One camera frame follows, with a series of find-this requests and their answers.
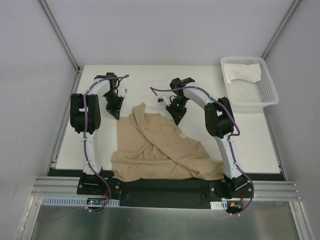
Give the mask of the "white plastic basket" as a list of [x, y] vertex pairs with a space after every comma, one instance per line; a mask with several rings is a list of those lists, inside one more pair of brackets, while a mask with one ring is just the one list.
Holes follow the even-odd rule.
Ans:
[[[261, 68], [261, 80], [252, 83], [245, 80], [235, 79], [231, 84], [228, 84], [224, 73], [224, 64], [259, 64]], [[260, 112], [263, 108], [276, 105], [279, 102], [274, 82], [263, 58], [255, 56], [223, 57], [220, 60], [220, 65], [227, 98], [229, 99], [234, 112]]]

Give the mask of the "beige t shirt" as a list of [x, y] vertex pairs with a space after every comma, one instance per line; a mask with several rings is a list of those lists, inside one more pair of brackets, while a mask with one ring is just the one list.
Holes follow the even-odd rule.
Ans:
[[172, 120], [145, 110], [141, 103], [117, 122], [117, 151], [111, 158], [116, 179], [223, 179], [223, 162], [212, 159], [201, 142], [183, 136]]

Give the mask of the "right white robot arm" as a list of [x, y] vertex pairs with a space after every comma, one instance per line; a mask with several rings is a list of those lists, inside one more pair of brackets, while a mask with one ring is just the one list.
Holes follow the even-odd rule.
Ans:
[[191, 100], [204, 110], [205, 128], [218, 144], [223, 162], [224, 181], [214, 188], [215, 193], [226, 199], [237, 197], [248, 183], [248, 178], [240, 168], [235, 150], [234, 136], [240, 134], [229, 100], [215, 98], [199, 87], [195, 80], [175, 78], [170, 83], [176, 94], [166, 110], [179, 125], [187, 113], [186, 103]]

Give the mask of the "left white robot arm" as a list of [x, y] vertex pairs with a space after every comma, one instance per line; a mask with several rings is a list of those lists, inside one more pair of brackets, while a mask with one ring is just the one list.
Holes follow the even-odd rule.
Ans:
[[102, 120], [100, 100], [106, 100], [106, 112], [119, 120], [124, 101], [119, 87], [121, 81], [128, 77], [128, 74], [117, 76], [113, 72], [97, 75], [84, 92], [70, 96], [69, 122], [81, 142], [82, 171], [87, 175], [98, 175], [103, 170], [98, 151], [98, 130]]

